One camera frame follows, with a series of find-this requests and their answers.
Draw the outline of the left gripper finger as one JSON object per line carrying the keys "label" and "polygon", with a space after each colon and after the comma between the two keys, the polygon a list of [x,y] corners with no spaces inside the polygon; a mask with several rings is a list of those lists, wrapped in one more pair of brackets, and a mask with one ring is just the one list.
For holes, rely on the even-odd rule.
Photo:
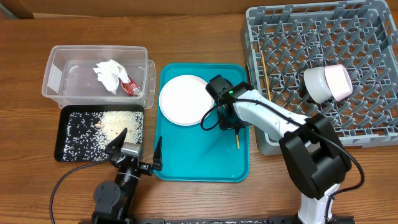
{"label": "left gripper finger", "polygon": [[106,145],[104,152],[106,154],[114,154],[116,152],[119,152],[124,144],[126,134],[127,128],[124,128],[115,139],[113,139],[108,145]]}
{"label": "left gripper finger", "polygon": [[162,170],[162,136],[159,137],[153,155],[153,169],[157,171]]}

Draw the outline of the wooden chopstick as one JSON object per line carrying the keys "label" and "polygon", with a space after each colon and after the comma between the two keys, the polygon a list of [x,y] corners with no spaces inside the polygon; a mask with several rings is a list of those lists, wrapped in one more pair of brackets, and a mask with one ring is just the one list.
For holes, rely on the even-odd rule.
{"label": "wooden chopstick", "polygon": [[261,63],[262,63],[264,79],[265,79],[265,83],[266,83],[267,97],[268,97],[269,101],[272,101],[271,91],[270,91],[270,87],[269,87],[269,79],[268,79],[268,74],[267,74],[267,70],[266,70],[266,63],[265,63],[263,50],[261,50]]}
{"label": "wooden chopstick", "polygon": [[237,145],[237,149],[240,149],[240,142],[239,142],[239,135],[236,134],[236,145]]}

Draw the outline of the pink plate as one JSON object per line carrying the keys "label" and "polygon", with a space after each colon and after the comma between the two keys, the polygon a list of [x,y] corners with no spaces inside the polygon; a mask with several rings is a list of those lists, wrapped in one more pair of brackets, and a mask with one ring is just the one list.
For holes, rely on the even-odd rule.
{"label": "pink plate", "polygon": [[173,124],[192,126],[198,124],[214,105],[206,91],[207,82],[194,75],[180,75],[169,80],[161,89],[159,107]]}

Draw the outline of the red snack wrapper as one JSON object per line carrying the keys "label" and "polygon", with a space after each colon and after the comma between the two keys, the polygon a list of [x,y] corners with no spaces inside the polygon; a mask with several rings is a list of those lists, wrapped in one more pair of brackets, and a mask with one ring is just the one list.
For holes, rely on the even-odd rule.
{"label": "red snack wrapper", "polygon": [[120,81],[123,90],[128,96],[140,96],[142,94],[141,88],[135,83],[132,78],[128,77],[128,80],[126,82],[122,79],[120,79]]}

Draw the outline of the white napkin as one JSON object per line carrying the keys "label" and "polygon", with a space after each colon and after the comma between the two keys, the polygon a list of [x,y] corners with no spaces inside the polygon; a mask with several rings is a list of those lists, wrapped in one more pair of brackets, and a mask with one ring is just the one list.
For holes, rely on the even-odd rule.
{"label": "white napkin", "polygon": [[93,71],[97,74],[98,81],[114,95],[117,93],[119,82],[130,82],[127,70],[115,60],[97,63]]}

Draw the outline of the grey bowl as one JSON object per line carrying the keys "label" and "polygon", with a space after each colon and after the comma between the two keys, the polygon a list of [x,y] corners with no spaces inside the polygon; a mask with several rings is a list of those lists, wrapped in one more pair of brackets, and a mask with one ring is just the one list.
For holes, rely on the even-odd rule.
{"label": "grey bowl", "polygon": [[323,103],[332,97],[326,82],[324,67],[306,69],[303,79],[307,92],[316,103]]}

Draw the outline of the pink bowl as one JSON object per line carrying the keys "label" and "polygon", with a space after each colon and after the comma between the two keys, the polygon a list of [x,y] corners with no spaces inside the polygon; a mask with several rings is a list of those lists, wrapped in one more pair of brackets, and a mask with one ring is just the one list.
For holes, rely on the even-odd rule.
{"label": "pink bowl", "polygon": [[326,66],[325,78],[329,90],[336,101],[340,101],[352,94],[352,82],[343,65],[338,64]]}

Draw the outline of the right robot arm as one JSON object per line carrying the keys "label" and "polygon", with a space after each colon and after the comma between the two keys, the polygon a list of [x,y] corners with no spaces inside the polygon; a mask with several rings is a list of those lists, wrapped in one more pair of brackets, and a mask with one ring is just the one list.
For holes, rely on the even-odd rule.
{"label": "right robot arm", "polygon": [[331,205],[351,161],[322,114],[309,118],[264,98],[246,82],[225,83],[211,92],[226,128],[252,124],[278,141],[289,176],[302,194],[300,223],[330,223]]}

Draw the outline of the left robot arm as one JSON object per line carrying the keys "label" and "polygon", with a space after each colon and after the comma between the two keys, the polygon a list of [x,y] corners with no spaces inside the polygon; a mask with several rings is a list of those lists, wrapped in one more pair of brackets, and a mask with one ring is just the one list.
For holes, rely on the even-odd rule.
{"label": "left robot arm", "polygon": [[162,170],[162,138],[159,138],[153,163],[142,162],[142,146],[126,142],[127,129],[105,147],[110,163],[118,169],[113,181],[100,183],[94,192],[95,210],[91,222],[99,223],[142,223],[130,216],[129,210],[137,185],[142,175],[152,176],[155,170]]}

